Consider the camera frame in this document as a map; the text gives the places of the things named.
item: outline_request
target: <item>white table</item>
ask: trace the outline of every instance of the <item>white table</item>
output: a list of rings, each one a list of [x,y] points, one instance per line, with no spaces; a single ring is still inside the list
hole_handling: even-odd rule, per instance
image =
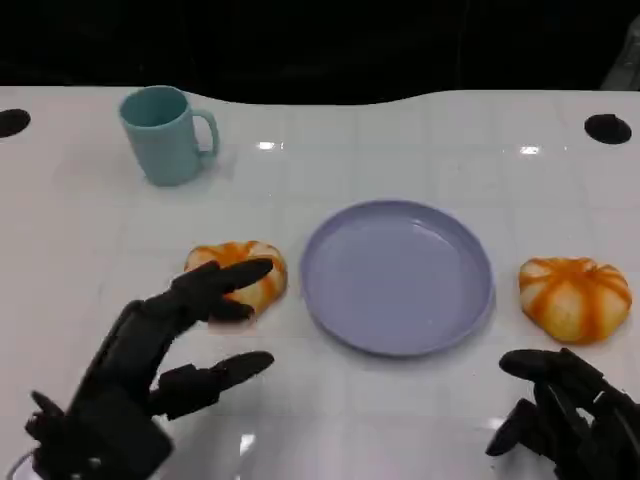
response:
[[[163,290],[196,244],[259,239],[288,260],[284,300],[243,335],[195,328],[163,368],[209,366],[257,348],[276,363],[168,427],[177,452],[164,478],[553,477],[524,449],[499,460],[483,453],[499,419],[531,394],[499,370],[500,356],[558,348],[519,311],[516,271],[533,255],[594,256],[621,268],[640,298],[640,96],[451,92],[280,107],[193,95],[218,119],[218,167],[157,189],[118,123],[117,105],[131,90],[0,88],[1,109],[32,115],[27,130],[0,140],[1,469],[32,445],[22,430],[34,408],[29,390],[66,405],[127,301]],[[593,113],[616,113],[634,137],[618,147],[594,142],[583,131]],[[458,348],[376,359],[309,318],[296,273],[305,239],[332,212],[381,197],[450,211],[487,248],[497,309]],[[576,350],[640,399],[639,340],[631,318],[611,341]],[[243,438],[254,444],[242,460]]]

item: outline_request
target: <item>small orange pumpkin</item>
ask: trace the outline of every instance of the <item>small orange pumpkin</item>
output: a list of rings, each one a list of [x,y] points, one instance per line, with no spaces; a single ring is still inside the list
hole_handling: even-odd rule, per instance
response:
[[[189,252],[184,269],[193,270],[211,260],[215,260],[224,268],[251,258],[264,257],[273,261],[271,272],[253,285],[226,295],[231,300],[251,305],[254,309],[252,319],[255,319],[275,302],[287,287],[287,267],[284,258],[274,246],[255,240],[247,243],[229,242],[215,246],[199,246]]]
[[[565,343],[609,337],[631,308],[622,273],[590,258],[532,258],[520,268],[519,283],[522,310]]]

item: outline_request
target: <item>plate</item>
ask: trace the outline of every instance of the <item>plate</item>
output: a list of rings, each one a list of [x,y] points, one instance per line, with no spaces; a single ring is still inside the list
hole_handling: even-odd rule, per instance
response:
[[[311,315],[371,353],[411,356],[450,347],[493,306],[491,266],[455,218],[408,201],[355,205],[325,221],[300,264]]]

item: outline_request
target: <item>robotic hand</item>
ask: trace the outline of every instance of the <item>robotic hand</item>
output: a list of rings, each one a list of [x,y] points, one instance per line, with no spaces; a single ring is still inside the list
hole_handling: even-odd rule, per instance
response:
[[[228,321],[249,317],[250,306],[224,295],[251,285],[272,268],[269,259],[225,269],[207,263],[175,279],[167,292],[127,305],[66,412],[43,394],[32,393],[40,411],[25,428],[39,446],[22,465],[30,463],[29,470],[43,480],[150,477],[173,449],[153,416],[173,420],[212,405],[220,392],[273,363],[268,352],[250,352],[212,368],[185,365],[163,373],[158,388],[150,390],[171,343],[209,316]]]
[[[502,357],[500,367],[534,382],[536,404],[517,403],[488,455],[502,455],[521,443],[551,459],[560,480],[640,479],[640,407],[601,372],[566,348],[558,353],[514,350]]]

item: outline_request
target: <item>mug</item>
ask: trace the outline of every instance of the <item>mug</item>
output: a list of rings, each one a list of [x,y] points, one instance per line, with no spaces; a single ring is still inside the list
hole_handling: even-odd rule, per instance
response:
[[[209,124],[213,148],[200,151],[193,117]],[[146,87],[132,93],[120,105],[120,120],[138,164],[151,183],[174,186],[196,177],[213,163],[219,138],[215,118],[206,110],[191,109],[177,88]]]

